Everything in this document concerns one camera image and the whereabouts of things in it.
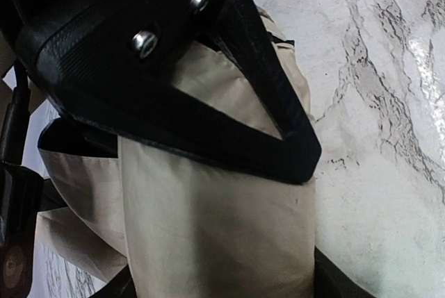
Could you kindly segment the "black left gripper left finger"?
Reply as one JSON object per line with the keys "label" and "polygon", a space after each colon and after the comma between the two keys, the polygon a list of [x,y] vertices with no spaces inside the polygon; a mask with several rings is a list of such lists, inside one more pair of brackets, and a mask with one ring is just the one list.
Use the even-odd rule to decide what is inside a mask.
{"label": "black left gripper left finger", "polygon": [[134,282],[128,265],[100,290],[100,297],[134,298]]}

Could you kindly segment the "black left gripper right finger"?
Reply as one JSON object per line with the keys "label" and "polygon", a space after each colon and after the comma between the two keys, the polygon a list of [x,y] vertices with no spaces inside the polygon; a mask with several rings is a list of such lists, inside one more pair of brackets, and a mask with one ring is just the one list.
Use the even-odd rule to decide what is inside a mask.
{"label": "black left gripper right finger", "polygon": [[314,258],[315,298],[375,298],[342,272],[317,247]]}

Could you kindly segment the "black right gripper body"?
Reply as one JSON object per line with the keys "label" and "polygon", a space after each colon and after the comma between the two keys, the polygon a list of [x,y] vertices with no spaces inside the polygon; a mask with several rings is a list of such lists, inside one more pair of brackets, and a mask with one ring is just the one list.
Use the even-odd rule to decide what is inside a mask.
{"label": "black right gripper body", "polygon": [[27,297],[33,281],[35,221],[43,180],[22,165],[31,91],[19,61],[1,130],[1,296]]}

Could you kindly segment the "beige and black umbrella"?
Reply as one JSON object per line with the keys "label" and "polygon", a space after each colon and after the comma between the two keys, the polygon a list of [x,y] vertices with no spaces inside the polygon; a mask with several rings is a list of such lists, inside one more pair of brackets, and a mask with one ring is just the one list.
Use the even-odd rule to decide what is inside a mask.
{"label": "beige and black umbrella", "polygon": [[[310,119],[310,95],[293,43],[256,7],[280,65]],[[1,69],[16,61],[1,45]],[[54,215],[87,251],[85,263],[129,266],[134,297],[312,297],[313,175],[294,185],[216,167],[63,115],[28,74],[30,114],[50,101],[59,117],[38,149],[63,207]],[[212,108],[271,136],[278,132],[241,72],[210,48],[193,48],[181,76]]]}

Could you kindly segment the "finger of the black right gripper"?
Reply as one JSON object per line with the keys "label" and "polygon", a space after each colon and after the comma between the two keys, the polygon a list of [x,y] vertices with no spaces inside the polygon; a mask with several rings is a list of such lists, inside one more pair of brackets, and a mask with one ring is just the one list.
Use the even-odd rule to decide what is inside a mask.
{"label": "finger of the black right gripper", "polygon": [[[321,146],[253,0],[33,0],[15,53],[71,120],[187,158],[300,185]],[[193,48],[229,59],[277,136],[199,99]]]}

